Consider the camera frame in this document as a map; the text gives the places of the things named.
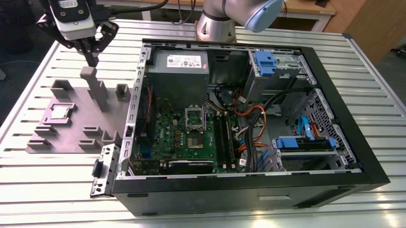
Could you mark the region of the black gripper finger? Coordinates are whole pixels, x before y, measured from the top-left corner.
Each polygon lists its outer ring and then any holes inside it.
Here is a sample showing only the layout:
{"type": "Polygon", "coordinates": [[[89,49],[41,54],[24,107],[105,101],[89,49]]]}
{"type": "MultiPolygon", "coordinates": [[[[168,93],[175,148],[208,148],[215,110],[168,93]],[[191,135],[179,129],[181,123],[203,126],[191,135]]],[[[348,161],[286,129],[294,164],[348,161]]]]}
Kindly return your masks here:
{"type": "Polygon", "coordinates": [[[117,34],[119,26],[113,22],[104,22],[101,24],[101,37],[93,38],[89,46],[91,46],[91,59],[89,59],[89,65],[96,66],[99,63],[99,54],[104,51],[109,43],[112,42],[116,34],[117,34]]]}
{"type": "Polygon", "coordinates": [[[51,17],[47,14],[43,14],[39,21],[36,22],[39,29],[53,38],[63,46],[68,49],[75,48],[77,53],[81,54],[85,58],[88,66],[93,66],[93,37],[80,38],[72,41],[67,40],[56,27],[55,22],[51,20],[51,17]]]}

